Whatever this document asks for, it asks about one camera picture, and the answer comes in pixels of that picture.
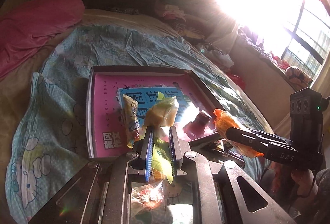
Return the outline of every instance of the orange snack wrapper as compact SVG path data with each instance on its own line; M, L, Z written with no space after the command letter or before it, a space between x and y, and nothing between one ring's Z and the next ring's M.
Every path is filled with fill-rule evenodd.
M249 130L245 126L243 126L240 122L238 122L238 120L235 117L233 117L226 111L223 111L221 109L215 109L213 113L217 116L215 121L215 127L217 132L230 144L232 144L235 148L237 148L241 154L249 158L254 158L264 155L263 153L257 152L249 146L227 139L226 131L230 127L239 128L245 131L249 131Z

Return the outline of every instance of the pink pillow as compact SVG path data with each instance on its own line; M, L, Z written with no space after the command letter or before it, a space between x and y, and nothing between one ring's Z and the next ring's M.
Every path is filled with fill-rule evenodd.
M0 78L77 24L84 11L81 0L31 0L0 17Z

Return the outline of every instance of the hello kitty blanket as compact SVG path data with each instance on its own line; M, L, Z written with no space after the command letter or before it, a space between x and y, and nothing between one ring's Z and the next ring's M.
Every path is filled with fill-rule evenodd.
M114 25L78 27L33 74L29 107L13 138L6 198L19 224L27 223L87 162L85 100L94 65L191 69L242 124L263 130L225 75L182 38ZM257 158L245 162L246 172L260 180L267 164Z

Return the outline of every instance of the metal screw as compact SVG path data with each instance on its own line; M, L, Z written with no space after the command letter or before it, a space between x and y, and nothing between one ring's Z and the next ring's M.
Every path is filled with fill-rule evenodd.
M186 157L188 157L188 158L194 158L194 157L196 157L196 152L194 152L194 151L187 151L186 153L185 153L185 155L186 155Z
M225 161L225 167L229 169L233 169L236 166L236 163L234 161Z
M126 153L127 158L135 158L138 154L135 151L129 151Z
M90 169L94 169L94 168L96 168L98 165L99 165L99 164L98 164L96 161L90 161L90 162L88 163L88 168L90 168Z

